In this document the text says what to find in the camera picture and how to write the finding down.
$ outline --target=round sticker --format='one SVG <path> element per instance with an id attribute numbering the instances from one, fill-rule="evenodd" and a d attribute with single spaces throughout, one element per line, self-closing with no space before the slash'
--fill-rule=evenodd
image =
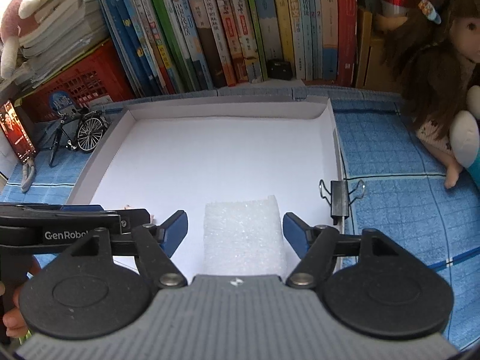
<path id="1" fill-rule="evenodd" d="M 68 113 L 70 109 L 75 108 L 74 102 L 65 91 L 51 93 L 49 103 L 52 111 L 60 114 Z"/>

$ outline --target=cardboard box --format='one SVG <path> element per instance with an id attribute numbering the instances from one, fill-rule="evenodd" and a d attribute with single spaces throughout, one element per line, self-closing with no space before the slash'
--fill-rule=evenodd
<path id="1" fill-rule="evenodd" d="M 400 93 L 400 83 L 393 79 L 390 69 L 383 63 L 384 37 L 373 30 L 372 13 L 361 7 L 358 8 L 357 37 L 355 88 Z"/>
<path id="2" fill-rule="evenodd" d="M 147 102 L 123 109 L 67 204 L 101 202 L 107 210 L 129 204 L 146 208 L 159 223 L 185 210 L 188 235 L 172 261 L 191 279 L 203 261 L 198 245 L 206 204 L 275 195 L 281 216 L 292 211 L 307 223 L 331 225 L 319 181 L 330 188 L 331 180 L 344 176 L 326 97 L 298 102 L 287 95 L 232 95 Z M 342 221 L 338 226 L 343 232 Z M 287 256 L 289 271 L 298 262 L 295 256 Z M 134 268 L 133 257 L 120 262 Z"/>

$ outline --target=white stuffed toy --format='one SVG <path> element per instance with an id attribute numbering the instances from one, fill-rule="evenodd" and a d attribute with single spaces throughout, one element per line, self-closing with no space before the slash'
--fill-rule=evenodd
<path id="1" fill-rule="evenodd" d="M 480 87 L 472 86 L 466 95 L 468 111 L 460 111 L 450 127 L 450 144 L 457 161 L 480 188 Z"/>
<path id="2" fill-rule="evenodd" d="M 12 0 L 5 10 L 0 28 L 3 52 L 0 61 L 0 76 L 9 78 L 15 71 L 19 38 L 38 27 L 32 16 L 40 6 L 40 0 Z"/>

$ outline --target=book spine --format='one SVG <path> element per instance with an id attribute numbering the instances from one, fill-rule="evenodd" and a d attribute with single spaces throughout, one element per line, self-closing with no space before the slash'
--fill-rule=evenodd
<path id="1" fill-rule="evenodd" d="M 175 11 L 175 7 L 173 6 L 173 2 L 172 0 L 163 0 L 163 2 L 165 4 L 167 14 L 169 15 L 169 21 L 172 26 L 175 39 L 178 42 L 180 52 L 183 56 L 183 60 L 185 61 L 185 67 L 187 69 L 187 76 L 189 78 L 189 82 L 193 86 L 194 91 L 199 91 L 201 89 L 200 83 L 198 82 L 194 64 L 188 50 L 187 43 L 185 41 L 185 36 L 183 35 L 182 28 L 180 26 L 177 13 Z"/>
<path id="2" fill-rule="evenodd" d="M 131 0 L 123 0 L 123 3 L 125 5 L 125 8 L 127 9 L 128 15 L 130 17 L 130 22 L 131 25 L 133 26 L 133 29 L 135 30 L 135 33 L 137 35 L 138 41 L 140 42 L 140 45 L 142 46 L 143 53 L 145 54 L 145 58 L 148 61 L 148 65 L 150 65 L 150 69 L 153 72 L 155 78 L 158 80 L 159 83 L 161 83 L 161 71 L 160 67 L 157 64 L 157 61 L 152 57 L 154 55 L 153 50 L 151 48 L 150 43 L 147 42 L 147 39 L 145 39 L 145 36 L 143 34 L 143 30 L 141 28 L 141 25 L 139 24 L 139 19 L 138 15 L 136 13 L 135 8 L 133 7 L 133 3 Z"/>
<path id="3" fill-rule="evenodd" d="M 248 83 L 248 74 L 243 58 L 242 46 L 235 25 L 233 9 L 230 0 L 217 0 L 218 10 L 222 19 L 223 29 L 225 31 L 226 40 L 229 44 L 230 54 L 232 56 L 233 68 L 239 83 Z"/>
<path id="4" fill-rule="evenodd" d="M 338 0 L 338 72 L 337 85 L 350 86 L 357 49 L 357 0 Z"/>
<path id="5" fill-rule="evenodd" d="M 222 88 L 227 85 L 225 74 L 223 74 L 222 61 L 218 54 L 217 44 L 213 35 L 212 26 L 208 19 L 207 10 L 203 0 L 188 0 L 193 14 L 193 20 L 197 27 L 198 37 L 205 50 L 205 59 L 212 76 L 213 84 L 216 88 Z"/>
<path id="6" fill-rule="evenodd" d="M 156 77 L 152 69 L 150 69 L 150 65 L 148 64 L 146 55 L 143 52 L 142 46 L 140 45 L 140 41 L 138 40 L 135 30 L 131 25 L 130 16 L 128 15 L 123 0 L 111 0 L 111 2 L 114 7 L 116 7 L 118 17 L 121 20 L 121 24 L 116 21 L 115 25 L 121 25 L 122 28 L 125 30 L 125 34 L 128 36 L 129 39 L 128 47 L 131 47 L 133 50 L 136 51 L 136 54 L 138 55 L 140 64 L 142 66 L 142 70 L 146 74 L 147 79 L 150 82 L 150 85 L 146 88 L 146 90 L 150 93 L 147 96 L 155 96 L 163 93 L 161 87 L 159 86 L 158 77 Z"/>
<path id="7" fill-rule="evenodd" d="M 222 29 L 222 22 L 217 3 L 215 0 L 203 0 L 203 2 L 205 3 L 208 20 L 210 21 L 210 25 L 214 34 L 215 44 L 217 45 L 218 55 L 220 56 L 226 83 L 228 86 L 235 86 L 237 80 L 235 79 L 235 72 L 233 70 L 227 40 L 225 39 L 225 34 Z"/>
<path id="8" fill-rule="evenodd" d="M 318 78 L 318 35 L 317 35 L 317 15 L 315 12 L 315 0 L 308 0 L 310 7 L 310 28 L 311 28 L 311 79 Z"/>
<path id="9" fill-rule="evenodd" d="M 190 79 L 188 77 L 187 67 L 185 65 L 185 61 L 182 57 L 182 52 L 180 51 L 179 45 L 177 40 L 175 39 L 175 35 L 173 33 L 172 26 L 170 24 L 169 15 L 167 14 L 167 10 L 165 8 L 165 4 L 163 0 L 150 0 L 153 4 L 154 15 L 157 18 L 157 23 L 160 29 L 163 29 L 166 46 L 170 50 L 172 56 L 172 63 L 174 66 L 177 67 L 178 74 L 179 74 L 179 88 L 181 91 L 190 92 L 193 90 L 193 86 L 191 85 Z"/>
<path id="10" fill-rule="evenodd" d="M 117 50 L 117 54 L 120 57 L 120 61 L 122 63 L 123 69 L 127 74 L 128 81 L 130 86 L 133 90 L 133 93 L 137 97 L 143 96 L 143 91 L 141 90 L 140 81 L 137 77 L 137 73 L 134 67 L 134 63 L 129 59 L 129 53 L 125 50 L 125 46 L 122 42 L 122 37 L 115 27 L 114 19 L 112 16 L 112 12 L 107 4 L 106 0 L 99 0 L 100 1 L 100 9 L 103 13 L 103 17 L 105 18 L 106 26 L 108 27 L 112 41 L 115 45 L 115 49 Z"/>
<path id="11" fill-rule="evenodd" d="M 337 78 L 338 6 L 337 0 L 322 0 L 323 79 Z"/>
<path id="12" fill-rule="evenodd" d="M 253 33 L 253 25 L 248 14 L 247 0 L 230 0 L 235 24 L 238 31 L 238 39 L 245 59 L 248 80 L 251 83 L 262 82 L 262 70 L 258 57 L 257 43 Z"/>
<path id="13" fill-rule="evenodd" d="M 152 3 L 150 0 L 141 1 L 143 4 L 143 9 L 145 10 L 148 24 L 150 25 L 150 30 L 152 32 L 154 41 L 157 44 L 157 48 L 160 52 L 163 64 L 165 65 L 165 69 L 169 75 L 171 86 L 173 86 L 172 88 L 169 87 L 169 90 L 172 90 L 173 93 L 183 93 L 185 92 L 185 90 L 183 88 L 180 75 L 178 74 L 177 67 L 173 63 L 173 58 L 170 54 L 170 50 L 167 47 L 167 42 L 165 41 L 165 36 L 163 34 L 162 28 L 160 27 L 157 21 L 157 17 L 155 16 Z"/>
<path id="14" fill-rule="evenodd" d="M 165 94 L 170 93 L 171 82 L 167 74 L 167 70 L 165 69 L 165 65 L 163 63 L 160 52 L 157 48 L 157 44 L 155 43 L 155 40 L 153 38 L 152 31 L 150 30 L 150 25 L 148 24 L 148 20 L 146 18 L 145 10 L 143 9 L 142 2 L 141 0 L 132 0 L 132 1 L 135 7 L 135 11 L 138 15 L 138 18 L 140 19 L 140 22 L 139 22 L 140 27 L 143 31 L 143 34 L 145 34 L 145 36 L 148 39 L 149 50 L 153 53 L 154 59 L 158 65 L 158 68 L 160 71 L 160 73 L 158 74 L 160 85 Z"/>
<path id="15" fill-rule="evenodd" d="M 182 31 L 187 42 L 188 49 L 197 73 L 197 78 L 202 90 L 213 89 L 212 77 L 208 71 L 198 33 L 195 28 L 194 18 L 191 14 L 188 0 L 172 0 L 178 20 L 181 23 Z"/>
<path id="16" fill-rule="evenodd" d="M 322 0 L 315 0 L 315 20 L 317 23 L 317 60 L 318 71 L 314 79 L 323 78 L 323 35 L 322 35 Z"/>
<path id="17" fill-rule="evenodd" d="M 293 50 L 297 79 L 305 79 L 305 48 L 303 46 L 303 26 L 299 0 L 288 0 L 292 26 Z"/>
<path id="18" fill-rule="evenodd" d="M 275 0 L 275 6 L 277 7 L 278 29 L 280 30 L 283 59 L 290 62 L 293 75 L 295 75 L 295 54 L 293 51 L 292 27 L 288 0 Z"/>
<path id="19" fill-rule="evenodd" d="M 141 96 L 154 96 L 155 90 L 158 87 L 154 87 L 153 84 L 156 84 L 156 81 L 153 77 L 151 71 L 145 69 L 145 65 L 142 63 L 143 50 L 138 43 L 136 45 L 133 39 L 130 37 L 130 34 L 127 31 L 127 25 L 120 16 L 115 0 L 103 0 L 105 11 L 109 13 L 109 16 L 112 19 L 111 27 L 116 30 L 117 41 L 123 47 L 121 49 L 124 52 L 124 59 L 130 62 L 131 73 L 136 78 L 135 81 L 138 82 L 139 87 L 137 88 Z"/>
<path id="20" fill-rule="evenodd" d="M 255 5 L 260 22 L 265 58 L 267 61 L 271 59 L 282 59 L 282 42 L 278 29 L 275 0 L 255 0 Z"/>
<path id="21" fill-rule="evenodd" d="M 255 0 L 248 0 L 250 6 L 250 21 L 253 24 L 253 31 L 255 33 L 255 41 L 257 43 L 258 57 L 260 59 L 260 68 L 262 70 L 262 78 L 264 81 L 268 79 L 267 64 L 265 59 L 265 49 L 263 47 L 262 32 L 260 31 L 260 21 L 258 20 L 258 13 Z"/>
<path id="22" fill-rule="evenodd" d="M 303 47 L 305 49 L 305 79 L 311 81 L 313 77 L 313 49 L 311 44 L 311 20 L 309 0 L 299 0 L 300 14 L 303 28 Z"/>

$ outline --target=bicycle wheel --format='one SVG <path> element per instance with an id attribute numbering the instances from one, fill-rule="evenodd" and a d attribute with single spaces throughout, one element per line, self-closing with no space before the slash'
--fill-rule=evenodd
<path id="1" fill-rule="evenodd" d="M 90 117 L 80 122 L 77 133 L 77 143 L 81 151 L 92 152 L 105 133 L 105 126 L 98 117 Z"/>
<path id="2" fill-rule="evenodd" d="M 53 160 L 55 159 L 55 156 L 57 155 L 57 152 L 59 150 L 59 147 L 60 147 L 60 138 L 61 138 L 61 135 L 62 133 L 56 133 L 55 135 L 55 139 L 53 140 L 53 145 L 52 145 L 52 148 L 50 149 L 51 153 L 50 153 L 50 161 L 49 161 L 49 167 L 53 168 L 54 165 L 53 165 Z"/>

